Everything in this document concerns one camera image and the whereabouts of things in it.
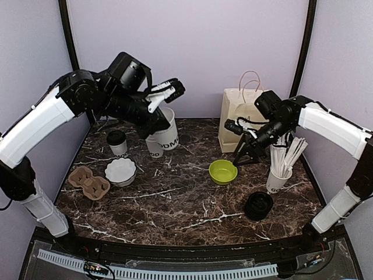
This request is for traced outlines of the black plastic cup lid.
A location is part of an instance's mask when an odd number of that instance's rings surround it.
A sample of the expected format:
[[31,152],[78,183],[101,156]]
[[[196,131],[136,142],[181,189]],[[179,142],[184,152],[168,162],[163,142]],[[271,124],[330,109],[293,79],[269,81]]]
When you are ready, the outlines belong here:
[[106,140],[111,146],[121,145],[126,141],[126,134],[120,130],[113,130],[108,133]]

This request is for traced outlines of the white paper cup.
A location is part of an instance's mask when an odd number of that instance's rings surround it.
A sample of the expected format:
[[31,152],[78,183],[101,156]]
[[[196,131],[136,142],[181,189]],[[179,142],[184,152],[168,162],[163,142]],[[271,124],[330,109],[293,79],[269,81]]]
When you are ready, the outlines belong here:
[[107,143],[116,157],[128,157],[128,146],[126,138],[107,138]]

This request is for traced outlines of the stack of white paper cups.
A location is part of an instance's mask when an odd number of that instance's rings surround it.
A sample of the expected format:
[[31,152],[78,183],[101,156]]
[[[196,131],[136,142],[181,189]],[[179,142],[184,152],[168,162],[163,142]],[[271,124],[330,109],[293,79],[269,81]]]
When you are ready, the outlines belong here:
[[175,149],[179,144],[175,113],[171,108],[161,108],[162,113],[170,123],[168,129],[158,131],[146,138],[148,151],[153,158],[160,158],[164,151]]

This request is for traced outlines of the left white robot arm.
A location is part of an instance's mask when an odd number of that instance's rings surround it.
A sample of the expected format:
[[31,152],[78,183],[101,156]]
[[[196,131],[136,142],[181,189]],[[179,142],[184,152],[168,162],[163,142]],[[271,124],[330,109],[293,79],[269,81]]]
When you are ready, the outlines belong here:
[[1,135],[2,191],[10,200],[24,205],[69,254],[78,254],[82,241],[74,235],[68,217],[41,189],[27,154],[58,127],[87,110],[96,117],[129,122],[145,139],[170,127],[159,104],[170,103],[184,92],[177,78],[153,85],[149,69],[125,70],[119,75],[109,69],[100,73],[79,70],[60,77]]

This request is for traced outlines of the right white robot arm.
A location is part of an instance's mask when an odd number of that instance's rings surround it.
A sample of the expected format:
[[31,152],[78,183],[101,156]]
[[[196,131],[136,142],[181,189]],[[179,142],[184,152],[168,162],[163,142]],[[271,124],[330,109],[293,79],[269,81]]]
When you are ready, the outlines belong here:
[[258,131],[248,128],[253,122],[243,117],[228,119],[224,124],[225,129],[241,136],[234,151],[235,166],[241,165],[240,158],[244,155],[250,157],[248,164],[258,163],[259,158],[266,155],[265,149],[268,146],[297,127],[317,133],[357,160],[345,186],[304,227],[305,235],[298,239],[297,247],[303,253],[310,253],[320,243],[319,234],[327,232],[356,205],[372,197],[372,131],[305,96],[281,100],[275,92],[269,90],[255,100],[255,106],[267,121],[262,123]]

